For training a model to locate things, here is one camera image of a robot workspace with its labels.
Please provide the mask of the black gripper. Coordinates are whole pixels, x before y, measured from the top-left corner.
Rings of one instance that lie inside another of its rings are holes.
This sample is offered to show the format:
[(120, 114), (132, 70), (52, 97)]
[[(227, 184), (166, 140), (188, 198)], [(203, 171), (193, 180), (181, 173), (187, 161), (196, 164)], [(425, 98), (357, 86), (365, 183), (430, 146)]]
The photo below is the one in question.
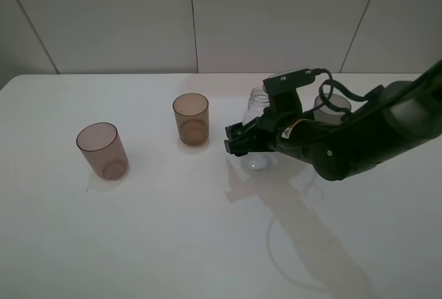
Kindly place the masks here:
[[(263, 142), (253, 130), (262, 133)], [(267, 110), (261, 117), (247, 123), (238, 122), (225, 127), (224, 147), (237, 157), (248, 153), (279, 152), (311, 164), (316, 172), (329, 181), (344, 180), (351, 175), (355, 152), (350, 134), (340, 126), (317, 122), (310, 118), (281, 117)]]

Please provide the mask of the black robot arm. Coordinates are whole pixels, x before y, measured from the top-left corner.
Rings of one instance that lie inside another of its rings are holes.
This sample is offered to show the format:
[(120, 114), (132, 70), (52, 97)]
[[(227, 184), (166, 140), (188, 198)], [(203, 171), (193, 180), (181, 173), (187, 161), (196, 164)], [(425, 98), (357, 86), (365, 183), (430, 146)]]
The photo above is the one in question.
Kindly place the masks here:
[[(377, 86), (363, 96), (328, 77), (319, 88), (320, 105), (304, 111), (298, 88), (327, 72), (306, 68), (266, 78), (269, 106), (248, 124), (225, 128), (227, 153), (279, 152), (311, 164), (325, 180), (338, 181), (441, 135), (440, 62), (414, 81)], [(325, 86), (363, 106), (356, 111), (337, 106)]]

